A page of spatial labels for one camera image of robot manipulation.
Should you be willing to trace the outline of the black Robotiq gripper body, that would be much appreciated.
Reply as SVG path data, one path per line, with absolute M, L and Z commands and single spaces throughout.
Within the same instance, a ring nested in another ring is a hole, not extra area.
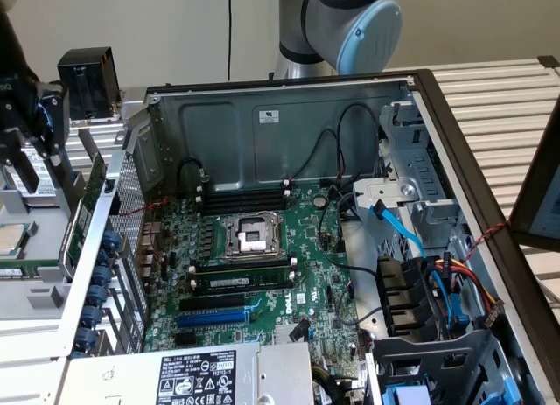
M 1 129 L 19 127 L 24 136 L 39 136 L 39 77 L 27 63 L 9 9 L 1 1 Z

